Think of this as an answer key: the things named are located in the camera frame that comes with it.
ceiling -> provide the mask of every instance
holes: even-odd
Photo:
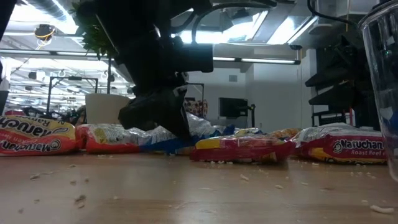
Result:
[[[31,0],[21,0],[22,2],[30,2]],[[52,0],[58,2],[65,10],[72,8],[72,2],[78,0]],[[227,0],[214,0],[213,4],[230,2]],[[241,58],[276,58],[300,60],[297,51],[292,50],[286,43],[299,29],[311,19],[311,13],[307,9],[306,0],[285,1],[279,3],[273,10],[248,9],[247,12],[252,18],[251,23],[232,26],[224,30],[230,23],[230,18],[237,12],[237,8],[231,8],[212,12],[207,15],[200,23],[198,30],[198,42],[216,42],[214,45],[215,57],[241,57]],[[182,24],[190,15],[187,11],[172,20],[173,25]],[[81,44],[81,37],[68,35],[72,24],[69,20],[66,22],[55,21],[51,15],[44,14],[32,6],[20,5],[16,6],[13,15],[8,24],[5,36],[0,42],[0,49],[22,49],[22,50],[45,50],[54,52],[86,52]],[[41,44],[33,35],[34,29],[39,24],[51,24],[57,28],[57,33],[47,45]],[[188,26],[185,32],[179,35],[183,40],[190,41],[190,29]],[[308,31],[304,32],[301,37],[292,42],[292,44],[304,45],[308,44],[310,39]],[[78,76],[85,78],[98,78],[98,91],[104,92],[106,88],[106,76],[108,63],[107,61],[96,61],[95,58],[89,57],[54,57],[39,55],[21,55],[21,54],[0,54],[2,60],[7,60],[13,66],[11,75],[11,93],[12,97],[10,106],[16,108],[21,105],[35,103],[43,106],[47,103],[46,94],[48,93],[50,76]],[[126,95],[127,88],[131,86],[123,77],[123,70],[118,68],[114,63],[113,73],[116,74],[115,82],[112,83],[113,89],[111,93]],[[241,72],[246,72],[250,63],[236,62],[215,62],[217,68],[238,68]],[[30,72],[37,72],[35,80],[28,77]],[[78,93],[70,91],[72,86],[80,86]],[[56,94],[51,100],[53,109],[63,108],[65,110],[84,104],[84,94],[94,92],[93,82],[87,81],[76,82],[67,79],[58,83],[53,88],[53,94]]]

plastic wrapper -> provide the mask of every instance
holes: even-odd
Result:
[[[159,126],[147,133],[152,136],[151,142],[140,146],[142,151],[164,151],[167,154],[189,154],[192,150],[181,150],[192,147],[201,139],[219,136],[221,133],[209,121],[187,113],[191,141],[182,141],[170,131]]]
[[[120,124],[82,124],[76,128],[77,143],[90,154],[139,152],[151,136],[137,128],[125,130]]]
[[[294,146],[292,142],[261,134],[222,136],[199,141],[190,158],[194,161],[282,162]]]
[[[245,134],[262,134],[262,131],[259,128],[242,128],[235,129],[234,134],[245,135]]]
[[[75,128],[63,121],[0,116],[0,156],[43,156],[76,151]]]
[[[386,152],[379,131],[344,123],[307,128],[292,139],[295,155],[307,159],[347,164],[384,164]]]
[[[296,134],[301,132],[301,130],[302,129],[300,129],[300,128],[287,128],[287,129],[283,129],[283,130],[273,131],[273,132],[267,134],[267,136],[285,140],[285,139],[290,139],[290,138],[294,137]]]

red noodle package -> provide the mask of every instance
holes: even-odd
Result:
[[[292,152],[294,143],[261,134],[214,137],[199,141],[190,154],[194,161],[281,162]]]
[[[26,116],[0,116],[0,156],[55,155],[76,149],[71,124]]]
[[[82,124],[76,128],[79,147],[92,154],[139,152],[139,145],[149,137],[145,131],[125,130],[120,124]]]
[[[295,154],[308,159],[339,163],[386,163],[381,132],[337,123],[301,131],[293,141]]]

black cable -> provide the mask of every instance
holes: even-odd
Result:
[[[26,59],[25,60],[25,62],[24,63],[22,63],[22,65],[20,65],[19,67],[17,67],[14,71],[12,71],[11,73],[10,73],[10,75],[12,75],[12,74],[14,74],[16,71],[19,71],[19,69],[20,68],[22,68],[22,66],[24,66],[25,65],[25,63],[27,62],[27,61],[29,61],[29,59],[30,58],[32,58],[32,56],[29,56],[29,58],[28,59]]]
[[[200,21],[210,14],[211,12],[218,10],[218,9],[224,9],[228,7],[253,7],[253,8],[261,8],[261,9],[267,9],[267,8],[272,8],[276,7],[277,3],[271,0],[262,0],[264,4],[260,3],[253,3],[253,2],[230,2],[230,3],[223,3],[223,4],[218,4],[216,6],[213,6],[211,9],[207,10],[203,14],[197,17],[195,22],[192,25],[192,43],[196,43],[196,37],[197,37],[197,29],[199,26]]]
[[[316,15],[316,16],[319,16],[319,17],[322,17],[322,18],[325,18],[325,19],[330,19],[330,20],[333,20],[333,21],[344,22],[345,24],[349,24],[349,25],[352,25],[352,26],[357,26],[357,24],[355,22],[353,22],[353,21],[349,21],[347,19],[341,19],[339,17],[328,16],[328,15],[324,15],[324,14],[321,14],[321,13],[317,12],[312,7],[311,0],[307,0],[307,7],[310,10],[310,12],[312,12],[313,15]]]
[[[188,19],[181,25],[176,26],[176,27],[171,27],[171,33],[172,34],[178,34],[179,32],[182,32],[183,30],[185,30],[185,28],[187,28],[187,26],[193,21],[193,18],[195,18],[195,12],[192,12]]]

wooden table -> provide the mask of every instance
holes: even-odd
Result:
[[[362,202],[398,207],[386,166],[219,165],[144,154],[2,157],[0,166],[1,224],[398,223],[398,212],[375,213]]]

